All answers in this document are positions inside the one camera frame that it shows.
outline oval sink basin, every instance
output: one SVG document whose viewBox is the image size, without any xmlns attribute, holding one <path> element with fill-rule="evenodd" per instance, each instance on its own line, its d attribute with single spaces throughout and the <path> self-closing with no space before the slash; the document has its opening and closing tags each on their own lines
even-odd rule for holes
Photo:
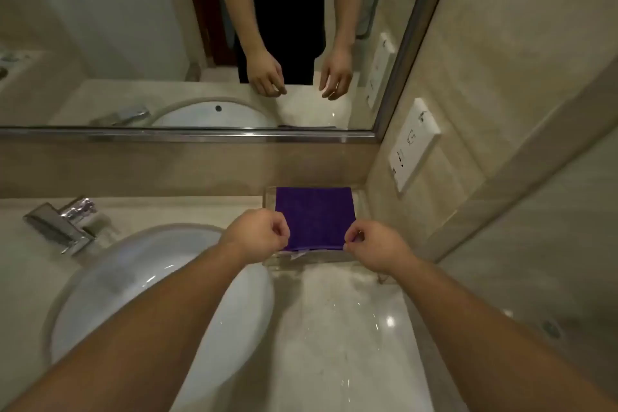
<svg viewBox="0 0 618 412">
<path fill-rule="evenodd" d="M 223 100 L 196 100 L 155 117 L 152 127 L 277 127 L 250 106 Z"/>
<path fill-rule="evenodd" d="M 50 338 L 52 362 L 148 287 L 219 241 L 202 225 L 153 227 L 114 244 L 69 291 Z M 273 312 L 273 283 L 261 264 L 245 267 L 226 291 L 174 402 L 182 407 L 211 395 L 249 359 Z"/>
</svg>

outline hand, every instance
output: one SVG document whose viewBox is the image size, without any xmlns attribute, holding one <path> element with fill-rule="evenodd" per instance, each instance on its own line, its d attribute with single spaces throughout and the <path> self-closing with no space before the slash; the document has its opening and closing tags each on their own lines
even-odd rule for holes
<svg viewBox="0 0 618 412">
<path fill-rule="evenodd" d="M 322 98 L 336 100 L 347 93 L 351 82 L 351 49 L 335 47 L 324 61 L 320 77 Z"/>
<path fill-rule="evenodd" d="M 352 223 L 345 233 L 344 251 L 353 254 L 369 270 L 389 276 L 397 272 L 401 260 L 415 258 L 398 232 L 371 220 Z"/>
<path fill-rule="evenodd" d="M 281 65 L 265 48 L 247 53 L 247 77 L 262 96 L 276 98 L 287 93 Z"/>
<path fill-rule="evenodd" d="M 223 232 L 219 244 L 239 249 L 245 264 L 267 260 L 287 246 L 290 228 L 281 212 L 255 209 L 239 216 Z"/>
</svg>

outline person's right arm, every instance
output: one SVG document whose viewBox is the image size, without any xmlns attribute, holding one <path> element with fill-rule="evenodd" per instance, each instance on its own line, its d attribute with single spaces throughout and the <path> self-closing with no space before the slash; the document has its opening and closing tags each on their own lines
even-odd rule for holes
<svg viewBox="0 0 618 412">
<path fill-rule="evenodd" d="M 395 278 L 412 299 L 470 410 L 618 411 L 527 328 L 415 257 L 395 230 L 358 220 L 345 240 L 346 251 Z"/>
<path fill-rule="evenodd" d="M 274 98 L 287 93 L 281 65 L 267 51 L 259 34 L 253 0 L 225 1 L 247 57 L 247 76 L 251 86 L 262 96 Z"/>
</svg>

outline purple cloth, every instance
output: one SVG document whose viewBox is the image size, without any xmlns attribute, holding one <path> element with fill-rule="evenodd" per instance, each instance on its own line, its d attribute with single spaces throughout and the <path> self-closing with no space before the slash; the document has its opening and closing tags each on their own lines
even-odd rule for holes
<svg viewBox="0 0 618 412">
<path fill-rule="evenodd" d="M 286 251 L 343 249 L 356 219 L 350 188 L 277 188 L 275 210 L 290 227 Z"/>
</svg>

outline mirror frame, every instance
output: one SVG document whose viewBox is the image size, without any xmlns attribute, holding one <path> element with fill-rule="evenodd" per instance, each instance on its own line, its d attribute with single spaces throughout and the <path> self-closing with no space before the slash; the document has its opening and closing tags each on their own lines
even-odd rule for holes
<svg viewBox="0 0 618 412">
<path fill-rule="evenodd" d="M 328 127 L 298 129 L 149 128 L 136 127 L 1 127 L 0 139 L 77 141 L 205 142 L 205 143 L 381 143 L 427 32 L 439 0 L 415 0 L 395 57 L 373 127 L 340 130 Z"/>
</svg>

